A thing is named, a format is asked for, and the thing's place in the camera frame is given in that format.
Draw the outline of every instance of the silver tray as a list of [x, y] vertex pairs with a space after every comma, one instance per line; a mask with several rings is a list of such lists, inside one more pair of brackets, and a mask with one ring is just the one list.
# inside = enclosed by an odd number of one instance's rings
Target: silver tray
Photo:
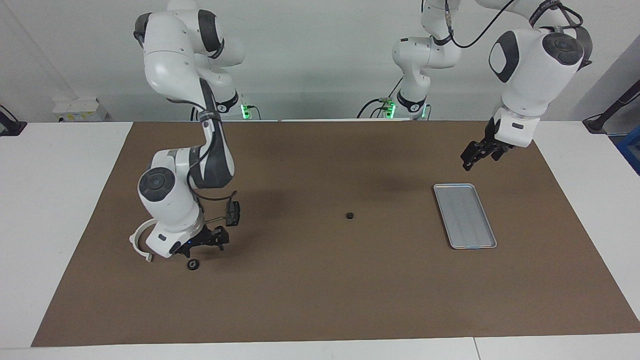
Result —
[[436, 184], [440, 214], [454, 249], [492, 249], [497, 242], [472, 184]]

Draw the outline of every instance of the white robotic arm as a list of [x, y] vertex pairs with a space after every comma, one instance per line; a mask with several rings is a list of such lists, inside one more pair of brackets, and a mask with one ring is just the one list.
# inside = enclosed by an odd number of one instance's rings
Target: white robotic arm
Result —
[[[394, 45], [393, 59], [404, 75], [394, 94], [398, 117], [418, 119], [422, 115], [431, 86], [427, 69], [448, 69], [460, 59], [461, 49], [449, 41], [444, 4], [444, 0], [425, 0], [422, 27], [430, 37], [402, 38]], [[460, 0], [449, 2], [451, 16], [459, 5]]]
[[[527, 147], [540, 117], [573, 75], [590, 63], [591, 38], [582, 19], [560, 0], [476, 0], [486, 8], [517, 13], [531, 29], [507, 31], [492, 48], [490, 67], [506, 84], [502, 103], [487, 125], [485, 138], [472, 142], [461, 155], [463, 167], [492, 155], [498, 160], [509, 149]], [[446, 69], [460, 58], [453, 17], [460, 0], [425, 0], [422, 25], [429, 38], [396, 42], [394, 61], [404, 78], [396, 94], [397, 113], [420, 117], [431, 81], [426, 69]], [[571, 15], [580, 20], [576, 24]]]
[[[221, 67], [241, 63], [244, 51], [237, 42], [229, 45], [217, 17], [199, 10], [194, 1], [171, 1], [166, 12], [142, 15], [134, 36], [144, 49], [149, 85], [171, 102], [201, 109], [198, 119], [206, 140], [204, 146], [159, 151], [140, 178], [138, 195], [157, 220], [146, 243], [165, 258], [189, 257], [190, 248], [198, 245], [222, 249], [228, 234], [222, 226], [207, 228], [193, 188], [223, 188], [233, 178], [220, 113], [235, 107], [239, 96]], [[227, 199], [227, 225], [237, 225], [239, 204]]]
[[[495, 9], [509, 3], [476, 1]], [[460, 156], [467, 171], [489, 155], [497, 161], [509, 149], [529, 146], [549, 104], [579, 69], [591, 63], [591, 37], [581, 17], [560, 1], [516, 0], [506, 11], [525, 17], [532, 28], [505, 32], [491, 50], [489, 65], [506, 89], [484, 138], [470, 142]]]

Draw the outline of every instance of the brown paper surface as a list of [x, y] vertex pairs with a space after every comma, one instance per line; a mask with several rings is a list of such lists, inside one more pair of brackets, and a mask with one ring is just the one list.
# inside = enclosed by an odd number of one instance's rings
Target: brown paper surface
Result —
[[[150, 218], [136, 186], [153, 154], [202, 130], [136, 123], [33, 346], [640, 332], [534, 144], [462, 169], [483, 128], [225, 124], [236, 176], [200, 191], [238, 190], [242, 217], [225, 252], [194, 249], [191, 272], [184, 256], [145, 262], [128, 238]], [[437, 183], [476, 186], [496, 249], [450, 248]]]

